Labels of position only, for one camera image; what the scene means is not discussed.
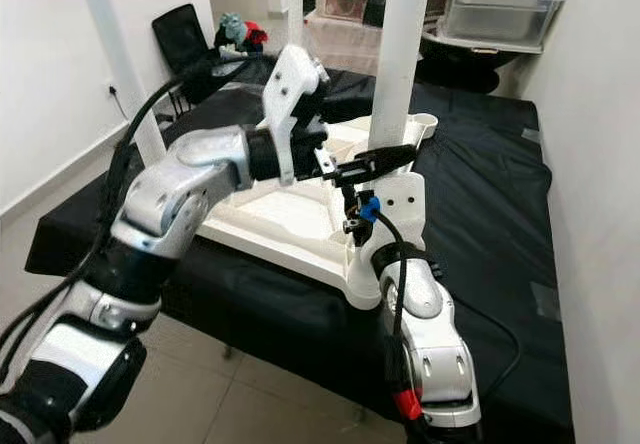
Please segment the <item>white plastic table leg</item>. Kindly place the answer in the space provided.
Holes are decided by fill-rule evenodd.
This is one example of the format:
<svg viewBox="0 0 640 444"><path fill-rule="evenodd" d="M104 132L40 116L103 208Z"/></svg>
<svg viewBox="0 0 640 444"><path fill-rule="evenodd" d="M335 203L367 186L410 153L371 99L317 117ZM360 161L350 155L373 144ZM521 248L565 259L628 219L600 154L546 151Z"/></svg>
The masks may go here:
<svg viewBox="0 0 640 444"><path fill-rule="evenodd" d="M285 0L289 45L306 45L305 0Z"/></svg>
<svg viewBox="0 0 640 444"><path fill-rule="evenodd" d="M387 0L367 150L404 143L426 4L428 0ZM390 242L392 234L379 225L365 246L349 253L346 298L357 310L374 310L385 296L370 258Z"/></svg>
<svg viewBox="0 0 640 444"><path fill-rule="evenodd" d="M111 74L123 104L136 112L141 118L140 124L133 130L133 142L136 143L143 165L150 168L157 160L163 159L166 153L163 138L157 123L146 104L148 95L142 88L141 79L131 60L127 45L122 16L113 0L86 0L88 9L95 23L102 48L108 59Z"/></svg>

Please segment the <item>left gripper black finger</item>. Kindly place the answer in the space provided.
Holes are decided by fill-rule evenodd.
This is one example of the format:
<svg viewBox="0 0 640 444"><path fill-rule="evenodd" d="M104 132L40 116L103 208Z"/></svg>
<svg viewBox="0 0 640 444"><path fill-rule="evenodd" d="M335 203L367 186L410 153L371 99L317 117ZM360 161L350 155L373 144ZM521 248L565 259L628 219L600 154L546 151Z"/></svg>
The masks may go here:
<svg viewBox="0 0 640 444"><path fill-rule="evenodd" d="M371 97L329 97L320 102L319 116L329 124L340 124L371 114Z"/></svg>
<svg viewBox="0 0 640 444"><path fill-rule="evenodd" d="M335 185L352 187L381 178L415 161L419 151L412 144L381 147L357 153L335 168Z"/></svg>

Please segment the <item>open black suitcase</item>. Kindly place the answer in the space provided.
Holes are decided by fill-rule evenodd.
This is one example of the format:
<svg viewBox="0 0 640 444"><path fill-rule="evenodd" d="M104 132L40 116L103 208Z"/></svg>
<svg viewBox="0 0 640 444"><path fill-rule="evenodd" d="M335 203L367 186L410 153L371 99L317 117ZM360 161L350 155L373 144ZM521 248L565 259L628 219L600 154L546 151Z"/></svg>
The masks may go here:
<svg viewBox="0 0 640 444"><path fill-rule="evenodd" d="M157 16L152 20L151 27L164 63L174 77L182 75L189 66L220 57L218 48L207 42L204 28L191 2ZM214 84L215 78L207 68L204 74L184 78L179 92L188 104L198 105L215 92Z"/></svg>

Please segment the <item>black round basin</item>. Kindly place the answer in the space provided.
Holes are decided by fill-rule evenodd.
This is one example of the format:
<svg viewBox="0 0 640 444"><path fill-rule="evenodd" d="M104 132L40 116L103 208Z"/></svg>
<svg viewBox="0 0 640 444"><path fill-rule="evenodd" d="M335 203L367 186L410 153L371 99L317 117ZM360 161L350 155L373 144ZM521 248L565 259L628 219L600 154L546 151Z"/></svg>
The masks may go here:
<svg viewBox="0 0 640 444"><path fill-rule="evenodd" d="M497 70L512 63L520 54L515 52L472 50L472 48L449 45L428 37L422 37L417 61L415 80L451 89L489 95L499 87Z"/></svg>

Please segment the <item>black tablecloth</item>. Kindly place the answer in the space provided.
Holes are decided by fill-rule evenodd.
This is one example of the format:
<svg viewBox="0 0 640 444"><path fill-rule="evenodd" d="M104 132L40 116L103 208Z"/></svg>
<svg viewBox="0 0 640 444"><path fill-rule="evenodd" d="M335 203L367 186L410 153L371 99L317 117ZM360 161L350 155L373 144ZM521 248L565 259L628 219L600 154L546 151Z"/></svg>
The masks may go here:
<svg viewBox="0 0 640 444"><path fill-rule="evenodd" d="M413 170L425 180L426 249L466 306L457 326L490 397L485 444L573 444L548 192L532 102L416 83L410 109L438 119ZM337 289L198 239L163 293L163 313L305 377L381 417L374 313Z"/></svg>

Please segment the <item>clear plastic storage box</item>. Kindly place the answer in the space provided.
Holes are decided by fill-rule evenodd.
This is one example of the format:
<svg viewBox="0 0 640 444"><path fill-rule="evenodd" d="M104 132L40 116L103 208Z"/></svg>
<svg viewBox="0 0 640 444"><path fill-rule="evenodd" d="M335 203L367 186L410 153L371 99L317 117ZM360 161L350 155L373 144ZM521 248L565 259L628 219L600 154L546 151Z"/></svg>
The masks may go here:
<svg viewBox="0 0 640 444"><path fill-rule="evenodd" d="M471 47L539 54L545 33L564 0L445 0L436 28L442 40Z"/></svg>

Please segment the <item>red stuffed toy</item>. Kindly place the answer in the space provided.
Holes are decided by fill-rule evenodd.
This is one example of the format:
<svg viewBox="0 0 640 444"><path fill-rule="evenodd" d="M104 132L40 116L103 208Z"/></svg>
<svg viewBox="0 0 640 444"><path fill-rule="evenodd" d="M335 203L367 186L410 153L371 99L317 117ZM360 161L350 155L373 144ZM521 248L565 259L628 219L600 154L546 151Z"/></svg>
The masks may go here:
<svg viewBox="0 0 640 444"><path fill-rule="evenodd" d="M243 43L247 47L261 48L269 41L269 34L257 22L244 22L246 28L246 37Z"/></svg>

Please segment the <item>beige cloth covered bench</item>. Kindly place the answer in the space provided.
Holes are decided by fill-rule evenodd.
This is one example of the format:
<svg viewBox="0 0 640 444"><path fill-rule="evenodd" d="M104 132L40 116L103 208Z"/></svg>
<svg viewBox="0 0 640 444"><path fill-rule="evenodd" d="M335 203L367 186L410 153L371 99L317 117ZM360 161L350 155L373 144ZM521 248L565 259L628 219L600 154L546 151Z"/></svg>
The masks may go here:
<svg viewBox="0 0 640 444"><path fill-rule="evenodd" d="M378 73L381 28L317 14L303 19L306 48L325 68Z"/></svg>

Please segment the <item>teal stuffed toy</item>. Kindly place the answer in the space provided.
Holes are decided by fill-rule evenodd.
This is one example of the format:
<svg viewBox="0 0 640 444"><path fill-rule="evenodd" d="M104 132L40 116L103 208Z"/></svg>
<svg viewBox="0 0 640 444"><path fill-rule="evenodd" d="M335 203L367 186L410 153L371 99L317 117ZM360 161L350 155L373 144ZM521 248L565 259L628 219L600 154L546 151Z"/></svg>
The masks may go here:
<svg viewBox="0 0 640 444"><path fill-rule="evenodd" d="M241 46L248 37L250 28L244 24L242 16L237 13L224 13L219 18L218 37L215 38L215 46Z"/></svg>

